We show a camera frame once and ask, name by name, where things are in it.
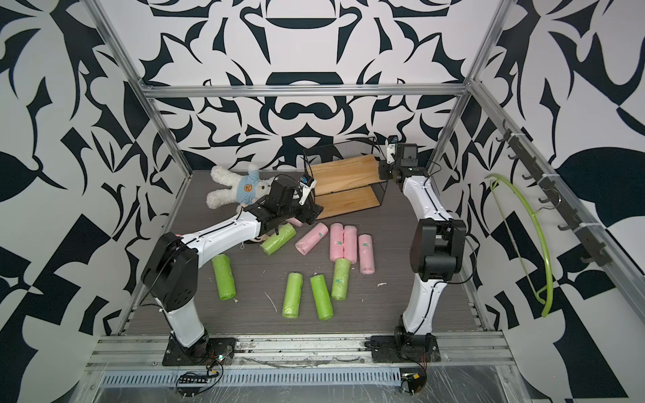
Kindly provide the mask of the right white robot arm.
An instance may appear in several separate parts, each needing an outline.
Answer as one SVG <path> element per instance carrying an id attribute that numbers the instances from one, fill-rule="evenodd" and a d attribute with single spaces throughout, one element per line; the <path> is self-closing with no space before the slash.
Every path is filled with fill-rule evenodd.
<path id="1" fill-rule="evenodd" d="M 396 183 L 418 219 L 410 249 L 413 291 L 401 315 L 408 338 L 433 332 L 433 317 L 443 290 L 460 273 L 464 259 L 465 224 L 451 217 L 440 201 L 433 172 L 420 163 L 418 146 L 395 136 L 386 141 L 386 159 L 379 177 Z"/>

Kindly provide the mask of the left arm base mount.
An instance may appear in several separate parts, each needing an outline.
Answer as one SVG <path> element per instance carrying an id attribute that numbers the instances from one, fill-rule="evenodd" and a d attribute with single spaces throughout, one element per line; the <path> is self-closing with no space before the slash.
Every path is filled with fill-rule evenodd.
<path id="1" fill-rule="evenodd" d="M 178 367 L 207 365 L 215 360 L 224 362 L 227 359 L 233 359 L 236 344 L 236 338 L 210 338 L 205 335 L 193 346 L 184 347 L 175 335 L 171 334 L 162 365 Z"/>

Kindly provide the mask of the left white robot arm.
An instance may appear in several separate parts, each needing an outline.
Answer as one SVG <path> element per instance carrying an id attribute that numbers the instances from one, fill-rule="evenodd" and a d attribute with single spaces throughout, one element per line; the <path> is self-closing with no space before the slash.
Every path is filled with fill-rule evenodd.
<path id="1" fill-rule="evenodd" d="M 141 280 L 148 294 L 161 305 L 172 338 L 189 354 L 202 356 L 209 341 L 194 302 L 198 270 L 239 243 L 278 231 L 291 218 L 314 223 L 324 210 L 314 201 L 315 186 L 316 181 L 309 174 L 299 180 L 279 175 L 267 196 L 242 208 L 232 218 L 196 233 L 160 236 Z"/>

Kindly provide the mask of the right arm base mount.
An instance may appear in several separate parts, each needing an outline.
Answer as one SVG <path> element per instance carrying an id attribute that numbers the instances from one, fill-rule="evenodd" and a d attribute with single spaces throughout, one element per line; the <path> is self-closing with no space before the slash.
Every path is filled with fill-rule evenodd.
<path id="1" fill-rule="evenodd" d="M 438 363 L 442 360 L 436 337 L 414 335 L 371 336 L 364 346 L 376 363 Z"/>

